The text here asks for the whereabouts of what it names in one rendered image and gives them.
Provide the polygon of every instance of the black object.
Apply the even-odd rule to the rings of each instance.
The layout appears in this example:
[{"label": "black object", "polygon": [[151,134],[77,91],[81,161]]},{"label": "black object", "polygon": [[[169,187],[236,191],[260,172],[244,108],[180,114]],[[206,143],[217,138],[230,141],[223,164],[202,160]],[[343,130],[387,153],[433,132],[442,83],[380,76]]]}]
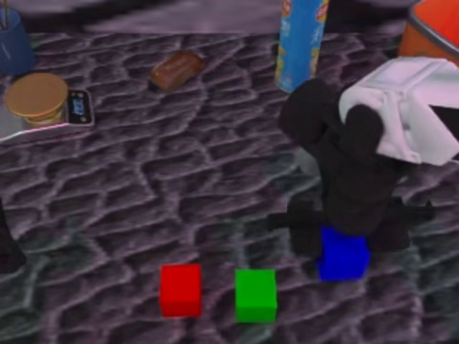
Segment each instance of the black object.
[{"label": "black object", "polygon": [[377,154],[384,133],[378,113],[357,105],[342,123],[338,103],[339,96],[318,79],[305,82],[286,100],[278,125],[318,161],[323,211],[291,203],[286,214],[268,218],[269,226],[289,227],[293,249],[313,257],[321,254],[321,226],[367,237],[371,252],[407,248],[408,229],[435,217],[432,204],[424,209],[392,198],[398,181],[415,165]]},{"label": "black object", "polygon": [[26,261],[26,256],[11,236],[0,200],[0,274],[16,272]]}]

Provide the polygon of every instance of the blue mug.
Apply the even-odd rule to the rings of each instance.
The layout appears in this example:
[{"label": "blue mug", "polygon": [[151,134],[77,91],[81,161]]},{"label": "blue mug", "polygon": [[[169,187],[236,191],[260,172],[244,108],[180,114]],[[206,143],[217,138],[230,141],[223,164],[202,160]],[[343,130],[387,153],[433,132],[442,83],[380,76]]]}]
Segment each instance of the blue mug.
[{"label": "blue mug", "polygon": [[4,29],[5,11],[0,9],[3,26],[0,30],[0,71],[5,75],[23,75],[35,68],[35,54],[19,13],[8,9],[7,14],[8,26]]}]

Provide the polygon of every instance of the block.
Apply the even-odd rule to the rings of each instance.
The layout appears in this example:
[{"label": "block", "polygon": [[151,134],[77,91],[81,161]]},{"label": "block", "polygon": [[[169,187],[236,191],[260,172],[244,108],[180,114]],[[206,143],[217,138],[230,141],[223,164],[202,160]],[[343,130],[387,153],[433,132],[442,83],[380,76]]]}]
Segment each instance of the block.
[{"label": "block", "polygon": [[202,312],[201,266],[162,266],[159,304],[164,317],[199,317]]},{"label": "block", "polygon": [[275,270],[236,270],[236,321],[273,323],[277,311]]},{"label": "block", "polygon": [[365,275],[370,252],[364,236],[348,236],[333,227],[321,227],[322,256],[318,260],[324,282],[358,280]]}]

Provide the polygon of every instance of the kitchen scale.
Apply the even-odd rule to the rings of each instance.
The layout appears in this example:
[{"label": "kitchen scale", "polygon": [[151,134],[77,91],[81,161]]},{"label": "kitchen scale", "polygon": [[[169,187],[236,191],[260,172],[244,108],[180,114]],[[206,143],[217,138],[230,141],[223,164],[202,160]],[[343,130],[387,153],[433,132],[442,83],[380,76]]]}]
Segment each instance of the kitchen scale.
[{"label": "kitchen scale", "polygon": [[60,120],[47,125],[31,124],[3,104],[0,106],[0,144],[11,145],[71,135],[93,127],[94,122],[90,94],[84,90],[69,90]]}]

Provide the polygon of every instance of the round wooden lid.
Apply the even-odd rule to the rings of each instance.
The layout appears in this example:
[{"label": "round wooden lid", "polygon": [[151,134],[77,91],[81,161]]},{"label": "round wooden lid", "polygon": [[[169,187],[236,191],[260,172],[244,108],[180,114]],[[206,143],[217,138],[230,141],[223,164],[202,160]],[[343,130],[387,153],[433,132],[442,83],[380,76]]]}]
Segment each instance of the round wooden lid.
[{"label": "round wooden lid", "polygon": [[15,115],[34,118],[58,110],[67,99],[67,83],[51,73],[33,73],[17,80],[5,95],[5,104]]}]

